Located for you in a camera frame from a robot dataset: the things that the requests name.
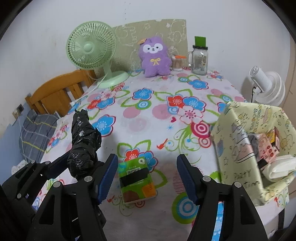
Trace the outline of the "green orange tissue pack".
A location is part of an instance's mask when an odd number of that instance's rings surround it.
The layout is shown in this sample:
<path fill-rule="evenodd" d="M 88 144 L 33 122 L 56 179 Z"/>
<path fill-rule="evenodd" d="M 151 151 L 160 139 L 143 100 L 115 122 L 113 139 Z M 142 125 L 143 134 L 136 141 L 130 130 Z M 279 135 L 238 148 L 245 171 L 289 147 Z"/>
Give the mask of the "green orange tissue pack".
<path fill-rule="evenodd" d="M 156 197 L 157 191 L 144 157 L 119 163 L 118 176 L 124 203 Z"/>

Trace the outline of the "black plastic bag bundle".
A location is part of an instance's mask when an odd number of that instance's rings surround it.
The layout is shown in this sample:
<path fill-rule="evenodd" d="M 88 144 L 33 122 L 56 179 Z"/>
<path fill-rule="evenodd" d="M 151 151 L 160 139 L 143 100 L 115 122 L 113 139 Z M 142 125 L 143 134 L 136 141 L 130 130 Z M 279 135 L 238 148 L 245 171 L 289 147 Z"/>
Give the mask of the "black plastic bag bundle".
<path fill-rule="evenodd" d="M 88 111 L 75 111 L 72 121 L 72 148 L 67 159 L 72 177 L 81 180 L 92 174 L 98 162 L 97 150 L 101 147 L 102 136 L 89 122 Z"/>

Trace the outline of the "pink wet wipes pack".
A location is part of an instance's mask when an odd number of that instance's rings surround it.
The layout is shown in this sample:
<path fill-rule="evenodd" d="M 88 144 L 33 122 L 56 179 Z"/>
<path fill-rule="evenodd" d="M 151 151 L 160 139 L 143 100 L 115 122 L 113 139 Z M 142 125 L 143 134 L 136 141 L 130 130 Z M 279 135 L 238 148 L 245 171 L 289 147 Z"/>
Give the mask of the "pink wet wipes pack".
<path fill-rule="evenodd" d="M 276 146 L 275 138 L 271 142 L 265 133 L 256 134 L 255 137 L 258 141 L 257 161 L 273 162 L 280 153 L 279 148 Z"/>

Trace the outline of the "yellow cartoon storage box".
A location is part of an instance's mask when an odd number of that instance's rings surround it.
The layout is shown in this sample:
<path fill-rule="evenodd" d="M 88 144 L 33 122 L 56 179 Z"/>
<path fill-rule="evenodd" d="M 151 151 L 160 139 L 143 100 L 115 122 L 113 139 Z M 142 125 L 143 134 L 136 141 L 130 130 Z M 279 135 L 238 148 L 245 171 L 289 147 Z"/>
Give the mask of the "yellow cartoon storage box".
<path fill-rule="evenodd" d="M 295 171 L 292 171 L 271 182 L 260 173 L 248 135 L 274 129 L 279 134 L 279 154 L 294 157 L 295 129 L 285 112 L 276 106 L 231 101 L 211 132 L 222 183 L 240 182 L 255 205 L 270 202 L 295 178 Z"/>

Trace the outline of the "grey plaid bedding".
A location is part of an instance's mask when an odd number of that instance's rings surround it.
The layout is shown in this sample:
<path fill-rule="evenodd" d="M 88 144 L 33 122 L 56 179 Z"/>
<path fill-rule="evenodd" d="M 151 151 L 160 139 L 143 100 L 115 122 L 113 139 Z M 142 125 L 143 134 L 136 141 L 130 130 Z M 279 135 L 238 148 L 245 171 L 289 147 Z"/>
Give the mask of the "grey plaid bedding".
<path fill-rule="evenodd" d="M 58 119 L 56 114 L 38 114 L 33 109 L 28 112 L 19 138 L 20 152 L 24 160 L 41 162 Z"/>

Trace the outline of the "white folded tissues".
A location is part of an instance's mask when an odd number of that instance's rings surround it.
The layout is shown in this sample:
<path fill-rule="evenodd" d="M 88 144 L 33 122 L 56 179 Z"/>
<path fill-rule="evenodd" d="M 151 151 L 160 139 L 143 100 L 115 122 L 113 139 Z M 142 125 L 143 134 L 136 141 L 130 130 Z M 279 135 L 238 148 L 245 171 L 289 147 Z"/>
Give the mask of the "white folded tissues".
<path fill-rule="evenodd" d="M 263 175 L 270 181 L 287 176 L 295 171 L 295 157 L 292 155 L 278 156 L 266 165 L 262 171 Z"/>

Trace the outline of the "wooden bed headboard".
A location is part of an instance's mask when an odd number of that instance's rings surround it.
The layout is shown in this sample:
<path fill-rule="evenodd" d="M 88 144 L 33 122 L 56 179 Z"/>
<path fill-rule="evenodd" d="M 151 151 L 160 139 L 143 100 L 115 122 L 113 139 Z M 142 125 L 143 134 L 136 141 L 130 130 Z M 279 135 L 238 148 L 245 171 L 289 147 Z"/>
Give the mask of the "wooden bed headboard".
<path fill-rule="evenodd" d="M 65 116 L 70 110 L 70 97 L 74 97 L 74 100 L 82 97 L 82 85 L 90 87 L 95 79 L 93 70 L 75 70 L 45 82 L 25 100 L 38 114 L 58 113 L 59 116 Z"/>

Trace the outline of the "floral tablecloth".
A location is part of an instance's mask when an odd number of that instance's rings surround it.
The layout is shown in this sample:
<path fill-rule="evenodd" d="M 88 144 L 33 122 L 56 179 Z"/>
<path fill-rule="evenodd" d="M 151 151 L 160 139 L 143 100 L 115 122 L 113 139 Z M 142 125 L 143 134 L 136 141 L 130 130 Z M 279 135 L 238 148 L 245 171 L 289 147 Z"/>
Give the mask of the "floral tablecloth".
<path fill-rule="evenodd" d="M 217 71 L 195 75 L 187 70 L 147 78 L 140 70 L 107 89 L 89 90 L 61 118 L 42 157 L 54 161 L 72 147 L 76 110 L 88 111 L 102 134 L 100 161 L 110 154 L 119 163 L 144 157 L 157 191 L 154 198 L 124 203 L 116 176 L 101 209 L 108 240 L 186 240 L 198 207 L 189 199 L 177 170 L 185 154 L 203 175 L 221 181 L 211 132 L 227 103 L 246 102 Z"/>

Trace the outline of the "white standing fan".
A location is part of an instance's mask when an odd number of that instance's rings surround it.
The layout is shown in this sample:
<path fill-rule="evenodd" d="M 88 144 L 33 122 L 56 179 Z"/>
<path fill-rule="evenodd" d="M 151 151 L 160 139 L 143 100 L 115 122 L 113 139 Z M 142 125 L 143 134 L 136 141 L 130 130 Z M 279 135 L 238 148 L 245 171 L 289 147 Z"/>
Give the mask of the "white standing fan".
<path fill-rule="evenodd" d="M 254 82 L 251 94 L 252 103 L 280 106 L 285 97 L 285 83 L 277 72 L 264 72 L 260 67 L 254 66 L 249 76 Z"/>

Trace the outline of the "glass mason jar mug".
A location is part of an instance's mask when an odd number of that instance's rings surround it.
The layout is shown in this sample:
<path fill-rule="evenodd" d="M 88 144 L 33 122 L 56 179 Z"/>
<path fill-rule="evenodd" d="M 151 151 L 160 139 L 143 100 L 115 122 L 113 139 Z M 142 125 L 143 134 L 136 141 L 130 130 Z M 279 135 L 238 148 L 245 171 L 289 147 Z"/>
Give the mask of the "glass mason jar mug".
<path fill-rule="evenodd" d="M 206 38 L 195 36 L 193 50 L 188 52 L 188 62 L 191 71 L 197 75 L 206 75 L 208 69 L 208 47 Z"/>

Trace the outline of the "cotton swab container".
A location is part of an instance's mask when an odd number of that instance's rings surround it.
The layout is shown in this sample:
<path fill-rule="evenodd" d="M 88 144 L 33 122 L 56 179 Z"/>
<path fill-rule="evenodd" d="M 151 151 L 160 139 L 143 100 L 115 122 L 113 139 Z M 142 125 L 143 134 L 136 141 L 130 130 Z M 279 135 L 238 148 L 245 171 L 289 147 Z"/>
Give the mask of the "cotton swab container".
<path fill-rule="evenodd" d="M 182 55 L 172 55 L 171 56 L 171 68 L 173 71 L 182 71 L 183 69 L 183 62 L 187 59 L 186 56 Z"/>

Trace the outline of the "green desk fan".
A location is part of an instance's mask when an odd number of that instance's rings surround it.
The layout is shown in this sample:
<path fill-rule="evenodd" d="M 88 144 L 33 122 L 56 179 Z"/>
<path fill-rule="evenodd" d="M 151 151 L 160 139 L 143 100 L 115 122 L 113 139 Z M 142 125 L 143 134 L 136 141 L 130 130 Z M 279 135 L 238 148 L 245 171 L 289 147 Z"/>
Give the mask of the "green desk fan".
<path fill-rule="evenodd" d="M 129 77 L 125 71 L 111 71 L 116 48 L 114 30 L 100 21 L 82 23 L 72 31 L 66 43 L 67 57 L 76 67 L 83 70 L 103 69 L 104 76 L 99 78 L 97 88 L 116 86 Z"/>

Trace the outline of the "purple plush toy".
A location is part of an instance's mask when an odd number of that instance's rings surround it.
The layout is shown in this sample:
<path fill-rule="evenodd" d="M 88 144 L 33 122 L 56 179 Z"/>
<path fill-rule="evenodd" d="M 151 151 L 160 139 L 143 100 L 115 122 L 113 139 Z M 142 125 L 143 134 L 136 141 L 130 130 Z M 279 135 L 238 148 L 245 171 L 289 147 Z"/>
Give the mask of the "purple plush toy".
<path fill-rule="evenodd" d="M 159 36 L 143 39 L 139 42 L 138 56 L 145 77 L 168 76 L 171 74 L 171 58 L 168 48 Z"/>

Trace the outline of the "green cartoon wall mat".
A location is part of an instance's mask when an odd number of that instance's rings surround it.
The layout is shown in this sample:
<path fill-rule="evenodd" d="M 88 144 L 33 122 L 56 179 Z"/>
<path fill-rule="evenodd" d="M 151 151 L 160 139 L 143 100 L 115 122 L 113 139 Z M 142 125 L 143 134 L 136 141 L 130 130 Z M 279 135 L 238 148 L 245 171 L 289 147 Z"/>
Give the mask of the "green cartoon wall mat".
<path fill-rule="evenodd" d="M 187 54 L 187 26 L 186 20 L 183 19 L 140 21 L 116 26 L 113 30 L 117 37 L 117 48 L 111 61 L 113 71 L 128 72 L 140 69 L 139 43 L 154 36 L 162 38 L 169 55 Z"/>

